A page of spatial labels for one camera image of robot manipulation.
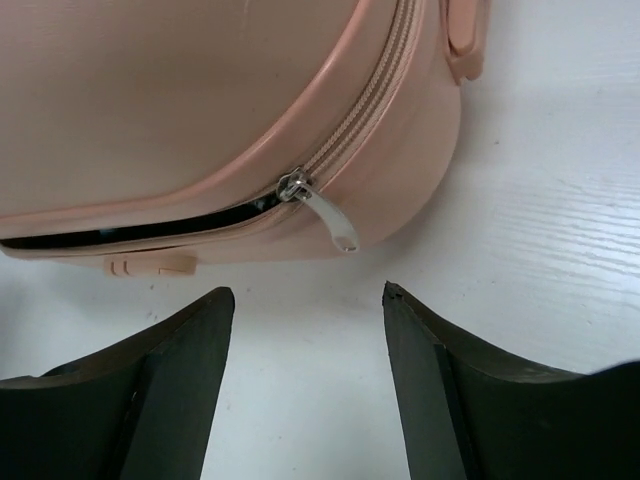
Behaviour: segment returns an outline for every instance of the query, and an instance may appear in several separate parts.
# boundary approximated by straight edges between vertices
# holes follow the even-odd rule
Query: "white table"
[[[204,479],[408,479],[384,281],[514,353],[640,358],[640,3],[494,0],[448,176],[383,246],[191,279],[0,259],[0,378],[39,375],[217,285],[237,296]]]

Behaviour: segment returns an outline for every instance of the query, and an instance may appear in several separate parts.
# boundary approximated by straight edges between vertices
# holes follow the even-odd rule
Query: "silver zipper pull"
[[[280,179],[276,195],[283,202],[300,200],[313,210],[324,222],[333,244],[345,253],[360,249],[358,232],[344,213],[329,199],[311,186],[309,176],[297,168]]]

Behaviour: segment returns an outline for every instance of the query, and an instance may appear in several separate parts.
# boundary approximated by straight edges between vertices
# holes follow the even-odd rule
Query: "zipper slider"
[[[311,179],[301,168],[285,175],[278,182],[276,195],[282,202],[299,200],[322,219],[338,250],[354,253],[360,249],[358,232],[344,213],[311,186]]]

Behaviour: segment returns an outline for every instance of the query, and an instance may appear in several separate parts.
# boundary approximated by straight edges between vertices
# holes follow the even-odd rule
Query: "pink leather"
[[[409,1],[415,3],[416,14],[401,81],[393,86],[386,108],[376,118],[366,138],[354,143],[354,150],[349,152],[346,161],[334,169],[327,169],[317,179],[322,193],[354,223],[365,247],[383,240],[407,223],[432,195],[455,147],[460,118],[458,83],[464,77],[475,78],[482,67],[488,1],[477,0],[473,8],[470,7],[473,21],[463,15],[467,10],[460,3],[462,0]],[[293,0],[273,0],[273,3],[282,9],[294,11],[296,8]],[[76,199],[74,203],[66,199],[66,203],[60,203],[65,208],[57,209],[43,209],[36,202],[31,210],[16,208],[13,213],[0,207],[0,238],[192,217],[241,202],[273,185],[281,174],[299,165],[300,158],[314,148],[323,135],[330,133],[349,111],[387,40],[395,2],[352,2],[346,17],[344,3],[341,5],[333,10],[336,17],[343,15],[341,33],[335,39],[325,35],[324,40],[314,41],[323,47],[316,45],[315,50],[311,49],[317,55],[327,52],[316,73],[271,126],[234,158],[214,160],[209,175],[182,188],[168,191],[165,188],[164,192],[164,187],[160,186],[164,180],[155,183],[155,172],[147,165],[149,178],[145,182],[152,185],[143,187],[140,184],[140,189],[128,193],[116,189],[110,199],[115,201],[87,204],[86,201]],[[331,16],[330,13],[331,8],[327,8],[326,15]],[[334,24],[340,24],[340,21],[334,18]],[[469,26],[473,27],[473,32],[465,30]],[[245,25],[243,28],[249,35],[251,27]],[[455,32],[453,41],[449,29]],[[204,117],[195,119],[203,121]],[[17,161],[7,157],[7,153],[11,152],[0,151],[3,173],[10,172],[14,168],[12,162]],[[169,157],[167,161],[174,162],[172,168],[180,165],[179,158],[171,160]],[[197,178],[205,170],[191,169],[191,175]],[[83,181],[82,172],[73,176],[78,182]],[[84,185],[80,190],[90,186]],[[153,194],[127,197],[144,192]],[[44,188],[33,195],[40,197],[42,205],[55,205],[51,199],[56,195],[51,189]],[[325,226],[312,211],[293,204],[281,205],[278,209],[277,214],[265,215],[246,226],[181,237],[66,250],[4,250],[21,258],[55,258],[78,264],[104,265],[107,273],[118,276],[188,275],[193,273],[195,263],[338,254]]]

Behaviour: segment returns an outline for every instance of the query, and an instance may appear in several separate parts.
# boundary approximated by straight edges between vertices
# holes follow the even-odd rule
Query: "pink leather case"
[[[489,0],[0,6],[0,244],[189,275],[356,252],[453,153]]]

